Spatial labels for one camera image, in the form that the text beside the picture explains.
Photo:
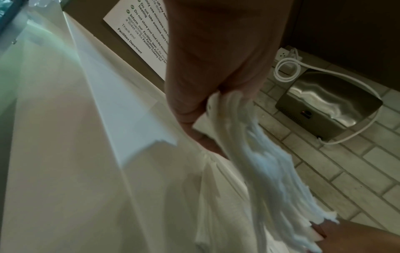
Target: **silver appliance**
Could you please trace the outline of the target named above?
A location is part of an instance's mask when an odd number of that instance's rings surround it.
[[[276,103],[276,108],[323,141],[337,137],[383,104],[368,91],[337,76],[304,72]]]

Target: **coiled white cord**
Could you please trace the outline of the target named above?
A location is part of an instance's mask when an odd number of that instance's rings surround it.
[[[350,79],[350,80],[352,80],[352,81],[354,81],[354,82],[357,82],[357,83],[359,83],[360,85],[366,87],[370,92],[372,92],[372,94],[373,94],[375,97],[377,97],[377,98],[380,99],[379,94],[378,94],[374,89],[372,89],[368,84],[364,83],[363,81],[360,81],[360,80],[358,80],[358,79],[356,79],[356,78],[354,78],[354,77],[351,77],[351,76],[349,76],[349,75],[345,75],[345,74],[338,73],[338,72],[335,72],[335,71],[325,70],[325,69],[322,69],[322,68],[317,68],[317,67],[314,67],[314,66],[311,66],[311,65],[302,63],[302,62],[300,62],[299,60],[297,60],[299,54],[298,54],[298,51],[297,51],[296,48],[293,48],[290,52],[291,52],[292,54],[294,53],[294,57],[295,57],[295,58],[284,58],[284,59],[280,60],[280,61],[276,64],[276,66],[275,66],[275,71],[274,71],[274,77],[276,78],[276,80],[278,80],[278,81],[280,81],[280,82],[283,82],[283,83],[288,83],[288,82],[294,81],[294,80],[300,75],[301,66],[303,66],[303,67],[310,68],[310,69],[313,69],[313,70],[318,70],[318,71],[321,71],[321,72],[325,72],[325,73],[329,73],[329,74],[333,74],[333,75],[338,75],[338,76],[342,76],[342,77],[345,77],[345,78],[347,78],[347,79]],[[281,76],[281,75],[279,74],[279,69],[280,69],[283,65],[285,65],[285,64],[293,64],[293,65],[295,66],[296,72],[295,72],[292,76],[290,76],[290,77],[283,77],[283,76]],[[346,140],[349,140],[349,139],[353,138],[354,136],[356,136],[356,135],[362,133],[362,132],[365,131],[367,128],[369,128],[369,127],[377,120],[377,118],[379,117],[381,111],[382,111],[382,107],[380,107],[380,108],[377,110],[377,112],[376,112],[374,118],[373,118],[365,127],[363,127],[362,129],[358,130],[358,131],[355,132],[354,134],[351,134],[351,135],[348,136],[348,137],[345,137],[345,138],[343,138],[343,139],[341,139],[341,140],[338,140],[338,141],[335,141],[335,142],[324,142],[324,141],[321,140],[321,138],[318,138],[318,140],[319,140],[320,143],[322,143],[322,144],[324,144],[324,145],[334,145],[334,144],[339,144],[339,143],[342,143],[342,142],[344,142],[344,141],[346,141]]]

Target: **sign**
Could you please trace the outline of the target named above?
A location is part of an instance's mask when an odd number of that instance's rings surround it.
[[[162,1],[121,0],[104,21],[165,79],[169,34]]]

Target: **electrical outlet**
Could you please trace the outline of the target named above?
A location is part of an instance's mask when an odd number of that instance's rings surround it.
[[[275,67],[280,60],[285,59],[286,57],[293,57],[290,56],[289,54],[290,54],[289,50],[286,50],[284,48],[279,48],[275,55],[275,60],[272,66]],[[292,63],[285,64],[279,70],[287,75],[292,75],[295,71],[295,66]]]

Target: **tiled backsplash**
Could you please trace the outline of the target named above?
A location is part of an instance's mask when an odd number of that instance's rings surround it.
[[[384,102],[380,118],[350,140],[323,146],[275,108],[291,83],[275,80],[271,69],[255,99],[260,125],[272,141],[292,155],[297,172],[323,209],[400,235],[400,92],[313,55],[301,51],[299,54],[307,64],[352,75],[369,84]],[[352,134],[369,121],[366,119],[336,139]]]

